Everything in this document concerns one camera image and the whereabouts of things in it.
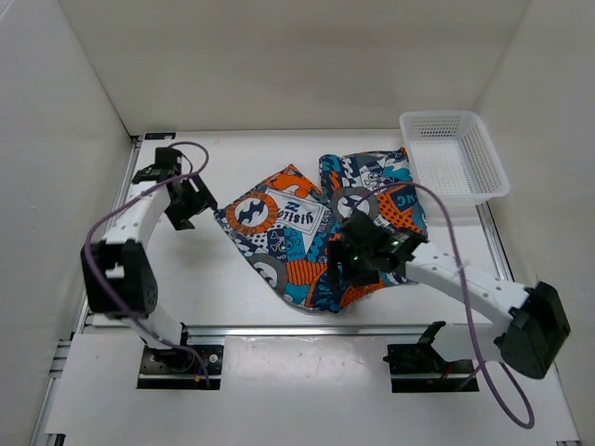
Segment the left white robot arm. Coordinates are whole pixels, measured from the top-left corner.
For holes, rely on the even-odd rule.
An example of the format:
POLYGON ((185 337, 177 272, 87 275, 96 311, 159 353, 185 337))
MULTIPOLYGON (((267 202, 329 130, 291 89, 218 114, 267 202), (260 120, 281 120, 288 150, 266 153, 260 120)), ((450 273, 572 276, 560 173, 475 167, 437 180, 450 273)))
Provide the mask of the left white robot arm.
POLYGON ((200 178, 207 149, 190 141, 159 147, 137 171, 120 207, 92 225, 81 262, 89 309, 133 328, 149 348, 163 349, 175 372, 192 367, 194 348, 184 325, 158 304, 158 284, 146 253, 161 217, 174 230, 192 230, 192 218, 218 204, 200 178))

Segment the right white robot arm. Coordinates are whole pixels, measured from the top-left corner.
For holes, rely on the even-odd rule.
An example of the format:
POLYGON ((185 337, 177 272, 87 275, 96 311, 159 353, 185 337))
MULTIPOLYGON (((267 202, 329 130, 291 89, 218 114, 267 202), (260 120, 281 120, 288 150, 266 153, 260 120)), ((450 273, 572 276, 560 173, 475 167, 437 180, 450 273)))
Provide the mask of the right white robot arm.
POLYGON ((392 272, 468 302, 492 323, 478 336, 484 357, 503 361, 526 377, 544 378, 571 333, 552 285, 508 282, 460 266, 426 236, 410 229, 389 232, 354 210, 343 220, 339 239, 328 245, 329 283, 371 285, 392 272))

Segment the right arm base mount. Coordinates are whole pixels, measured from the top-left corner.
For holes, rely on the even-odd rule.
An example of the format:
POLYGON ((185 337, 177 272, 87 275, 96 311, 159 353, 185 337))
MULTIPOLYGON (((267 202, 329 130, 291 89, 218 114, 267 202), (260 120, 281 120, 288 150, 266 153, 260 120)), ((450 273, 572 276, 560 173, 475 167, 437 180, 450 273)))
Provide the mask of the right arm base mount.
POLYGON ((389 365, 393 394, 478 392, 471 360, 446 361, 430 345, 389 344, 383 361, 389 365))

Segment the colourful patterned shorts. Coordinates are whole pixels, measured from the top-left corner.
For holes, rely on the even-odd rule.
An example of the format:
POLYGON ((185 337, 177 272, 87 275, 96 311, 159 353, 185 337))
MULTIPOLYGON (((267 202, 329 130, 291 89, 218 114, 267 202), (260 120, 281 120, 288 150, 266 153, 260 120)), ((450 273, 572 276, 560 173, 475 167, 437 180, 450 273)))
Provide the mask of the colourful patterned shorts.
POLYGON ((405 148, 324 154, 318 184, 294 165, 272 174, 219 209, 215 219, 251 267, 294 308, 340 313, 377 290, 405 284, 381 272, 356 286, 328 282, 328 245, 340 239, 343 218, 357 208, 390 232, 426 233, 425 212, 410 187, 405 148))

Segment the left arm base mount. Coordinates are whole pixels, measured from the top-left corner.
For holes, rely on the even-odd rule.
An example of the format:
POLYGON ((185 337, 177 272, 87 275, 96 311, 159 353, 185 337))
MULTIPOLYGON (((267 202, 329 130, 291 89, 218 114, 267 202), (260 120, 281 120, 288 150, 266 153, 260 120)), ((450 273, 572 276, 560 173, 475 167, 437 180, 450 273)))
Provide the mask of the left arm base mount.
POLYGON ((225 340, 221 336, 188 338, 188 347, 203 360, 179 349, 143 347, 137 389, 220 390, 225 340))

